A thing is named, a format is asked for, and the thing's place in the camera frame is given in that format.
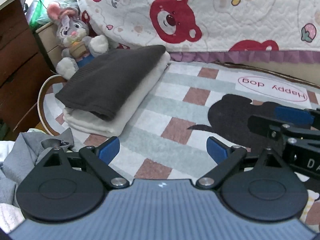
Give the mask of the dark brown knit sweater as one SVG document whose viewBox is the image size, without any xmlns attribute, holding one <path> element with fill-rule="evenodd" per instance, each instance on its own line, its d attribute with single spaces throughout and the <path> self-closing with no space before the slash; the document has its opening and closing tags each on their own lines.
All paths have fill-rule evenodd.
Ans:
<svg viewBox="0 0 320 240">
<path fill-rule="evenodd" d="M 111 121 L 161 59 L 170 60 L 163 45 L 115 49 L 81 67 L 55 97 L 65 107 Z"/>
</svg>

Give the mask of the checkered happy dog rug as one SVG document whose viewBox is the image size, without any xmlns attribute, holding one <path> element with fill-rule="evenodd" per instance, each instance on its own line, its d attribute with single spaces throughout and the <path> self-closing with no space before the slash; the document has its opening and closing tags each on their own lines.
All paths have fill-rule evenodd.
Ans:
<svg viewBox="0 0 320 240">
<path fill-rule="evenodd" d="M 173 62 L 125 126 L 111 167 L 128 180 L 196 179 L 215 166 L 206 151 L 211 136 L 254 153 L 280 149 L 247 128 L 248 117 L 269 102 L 316 109 L 319 89 L 262 72 Z"/>
</svg>

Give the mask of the beige bed base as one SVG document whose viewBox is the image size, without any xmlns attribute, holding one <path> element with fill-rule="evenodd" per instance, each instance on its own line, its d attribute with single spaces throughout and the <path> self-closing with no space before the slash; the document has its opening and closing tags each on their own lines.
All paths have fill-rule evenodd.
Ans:
<svg viewBox="0 0 320 240">
<path fill-rule="evenodd" d="M 273 74 L 286 80 L 319 88 L 319 63 L 245 62 L 244 64 L 215 62 L 224 67 L 247 69 Z"/>
</svg>

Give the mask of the white red bear quilt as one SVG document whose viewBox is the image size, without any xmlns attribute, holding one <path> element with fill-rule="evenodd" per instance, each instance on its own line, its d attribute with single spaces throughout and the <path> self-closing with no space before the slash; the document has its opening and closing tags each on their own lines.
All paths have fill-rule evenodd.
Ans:
<svg viewBox="0 0 320 240">
<path fill-rule="evenodd" d="M 319 0 L 78 0 L 116 48 L 161 44 L 176 60 L 319 63 Z"/>
</svg>

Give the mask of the grey bunny plush toy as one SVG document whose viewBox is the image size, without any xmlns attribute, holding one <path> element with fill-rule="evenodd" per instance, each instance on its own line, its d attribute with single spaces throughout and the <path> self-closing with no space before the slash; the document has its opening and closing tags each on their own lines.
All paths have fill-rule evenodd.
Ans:
<svg viewBox="0 0 320 240">
<path fill-rule="evenodd" d="M 89 27 L 75 7 L 62 8 L 59 3 L 53 3 L 48 5 L 47 15 L 57 26 L 56 38 L 62 48 L 62 59 L 55 69 L 66 80 L 95 57 L 109 51 L 106 36 L 90 37 Z"/>
</svg>

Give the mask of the folded cream white garment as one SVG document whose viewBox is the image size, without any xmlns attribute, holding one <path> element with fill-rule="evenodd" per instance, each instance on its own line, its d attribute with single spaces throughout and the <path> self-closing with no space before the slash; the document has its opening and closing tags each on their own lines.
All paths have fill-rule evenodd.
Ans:
<svg viewBox="0 0 320 240">
<path fill-rule="evenodd" d="M 80 68 L 57 94 L 63 119 L 81 132 L 121 135 L 170 61 L 163 46 L 115 50 Z"/>
</svg>

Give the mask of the brown wooden cabinet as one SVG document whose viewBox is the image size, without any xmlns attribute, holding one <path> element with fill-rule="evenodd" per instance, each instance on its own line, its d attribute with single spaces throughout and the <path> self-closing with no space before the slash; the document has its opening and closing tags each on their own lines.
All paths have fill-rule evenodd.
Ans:
<svg viewBox="0 0 320 240">
<path fill-rule="evenodd" d="M 39 122 L 37 99 L 52 75 L 19 0 L 1 9 L 1 139 L 15 140 Z"/>
</svg>

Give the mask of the grey crumpled garment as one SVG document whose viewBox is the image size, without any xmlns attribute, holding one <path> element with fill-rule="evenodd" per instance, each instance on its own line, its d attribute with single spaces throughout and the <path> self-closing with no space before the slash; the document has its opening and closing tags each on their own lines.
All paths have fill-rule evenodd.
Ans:
<svg viewBox="0 0 320 240">
<path fill-rule="evenodd" d="M 1 164 L 1 203 L 17 206 L 17 187 L 44 156 L 54 148 L 67 151 L 73 146 L 71 129 L 58 136 L 43 132 L 20 133 Z"/>
</svg>

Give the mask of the beige small drawer unit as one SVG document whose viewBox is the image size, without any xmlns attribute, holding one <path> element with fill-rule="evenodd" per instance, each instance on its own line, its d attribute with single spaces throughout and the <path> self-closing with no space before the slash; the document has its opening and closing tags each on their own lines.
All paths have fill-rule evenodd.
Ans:
<svg viewBox="0 0 320 240">
<path fill-rule="evenodd" d="M 49 22 L 35 31 L 35 38 L 39 49 L 52 72 L 62 59 L 62 48 L 56 38 L 57 26 Z"/>
</svg>

